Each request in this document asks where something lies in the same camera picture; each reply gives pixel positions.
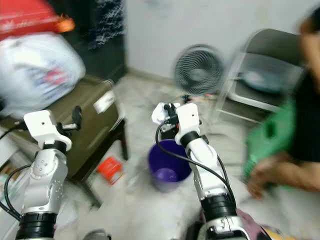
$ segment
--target purple plastic bucket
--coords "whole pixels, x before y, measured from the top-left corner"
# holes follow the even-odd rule
[[[173,139],[162,140],[160,144],[170,152],[187,156],[185,149]],[[148,162],[152,183],[161,192],[168,193],[176,189],[191,173],[187,161],[166,154],[156,144],[149,152]]]

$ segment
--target white wall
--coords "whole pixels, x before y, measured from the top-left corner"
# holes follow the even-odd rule
[[[126,0],[127,65],[171,77],[178,54],[193,44],[216,47],[227,63],[261,28],[296,32],[319,0]]]

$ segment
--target orange item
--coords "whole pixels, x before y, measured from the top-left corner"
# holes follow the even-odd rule
[[[76,24],[70,17],[60,16],[56,24],[59,33],[71,32],[75,29]]]
[[[109,184],[113,185],[123,175],[123,166],[121,162],[110,156],[98,166],[97,171]]]

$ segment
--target black fan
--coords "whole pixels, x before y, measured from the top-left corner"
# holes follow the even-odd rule
[[[217,51],[204,44],[193,45],[178,58],[174,70],[175,82],[187,94],[215,94],[221,86],[223,65]]]

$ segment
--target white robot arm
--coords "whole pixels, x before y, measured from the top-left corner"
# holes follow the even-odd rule
[[[175,115],[165,117],[158,127],[156,142],[159,143],[158,134],[163,125],[178,124],[174,139],[185,148],[188,158],[181,158],[190,163],[194,174],[194,185],[206,220],[206,239],[250,240],[242,220],[237,216],[235,198],[223,164],[215,149],[205,141],[206,138],[200,136],[197,105],[187,103],[174,111]],[[172,155],[161,145],[158,146]]]

